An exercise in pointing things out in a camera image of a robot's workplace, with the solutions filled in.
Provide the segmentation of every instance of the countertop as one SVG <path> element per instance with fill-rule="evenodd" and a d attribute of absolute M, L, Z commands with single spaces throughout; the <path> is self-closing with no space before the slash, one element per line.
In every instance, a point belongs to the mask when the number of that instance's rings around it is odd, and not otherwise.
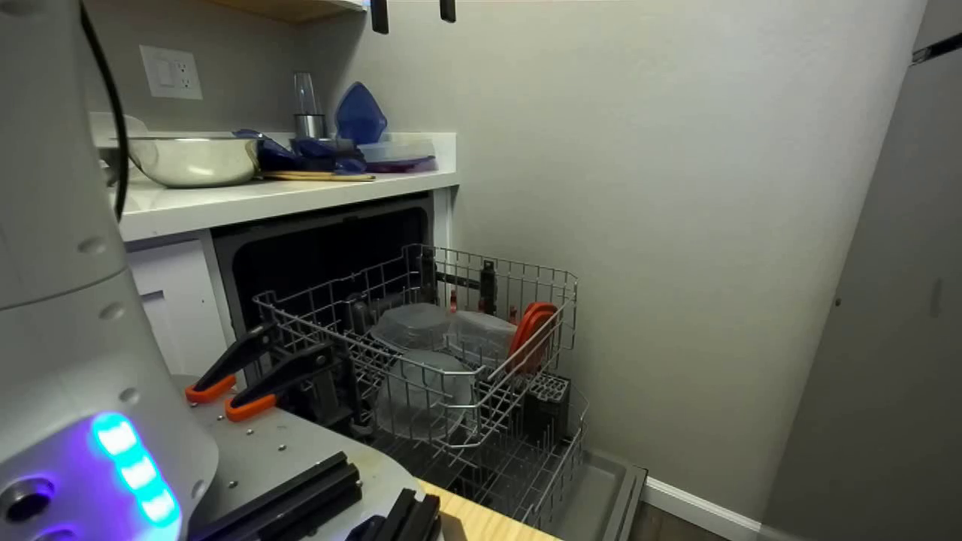
<path fill-rule="evenodd" d="M 364 183 L 264 181 L 221 190 L 165 190 L 152 181 L 131 181 L 120 233 L 127 244 L 171 237 L 269 216 L 289 216 L 455 185 L 455 170 L 380 173 L 376 181 Z"/>
<path fill-rule="evenodd" d="M 475 503 L 473 499 L 462 499 L 428 481 L 422 481 L 422 489 L 443 499 L 443 514 L 458 515 L 470 541 L 551 541 L 554 538 L 540 529 L 517 523 L 498 510 Z"/>

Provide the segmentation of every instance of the blue object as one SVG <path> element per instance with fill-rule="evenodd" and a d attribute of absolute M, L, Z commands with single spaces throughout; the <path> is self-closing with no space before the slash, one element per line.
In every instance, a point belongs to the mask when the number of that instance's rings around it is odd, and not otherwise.
<path fill-rule="evenodd" d="M 388 129 L 388 118 L 372 100 L 372 92 L 355 81 L 336 104 L 336 136 L 352 137 L 355 144 L 376 144 Z"/>
<path fill-rule="evenodd" d="M 91 431 L 153 529 L 182 518 L 182 503 L 171 486 L 163 481 L 152 450 L 120 410 L 93 418 Z"/>

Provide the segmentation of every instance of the white countertop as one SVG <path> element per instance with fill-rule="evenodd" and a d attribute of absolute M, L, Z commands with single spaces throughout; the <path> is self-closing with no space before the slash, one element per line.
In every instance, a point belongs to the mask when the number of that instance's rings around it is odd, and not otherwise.
<path fill-rule="evenodd" d="M 455 170 L 380 173 L 366 183 L 264 181 L 221 190 L 165 190 L 152 181 L 131 181 L 120 233 L 127 244 L 171 237 L 269 216 L 289 216 L 455 185 Z"/>

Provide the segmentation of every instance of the wire rack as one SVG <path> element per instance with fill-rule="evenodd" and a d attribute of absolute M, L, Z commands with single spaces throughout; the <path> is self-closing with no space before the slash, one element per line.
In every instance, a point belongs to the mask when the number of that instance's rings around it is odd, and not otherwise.
<path fill-rule="evenodd" d="M 384 308 L 434 304 L 481 308 L 515 321 L 533 304 L 554 304 L 551 318 L 504 356 L 462 365 L 430 365 L 372 339 L 370 321 Z M 450 458 L 511 430 L 526 393 L 560 393 L 548 384 L 575 345 L 578 279 L 569 270 L 498 260 L 443 246 L 406 246 L 398 258 L 322 286 L 278 298 L 257 294 L 261 321 L 278 327 L 281 355 L 336 343 L 352 360 L 361 402 L 380 431 L 430 444 Z"/>

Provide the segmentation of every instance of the white bowl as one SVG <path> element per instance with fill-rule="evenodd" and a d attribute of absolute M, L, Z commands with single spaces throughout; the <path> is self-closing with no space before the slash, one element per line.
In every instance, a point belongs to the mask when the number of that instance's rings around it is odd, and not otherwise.
<path fill-rule="evenodd" d="M 246 183 L 257 170 L 252 137 L 131 137 L 128 152 L 163 185 Z"/>

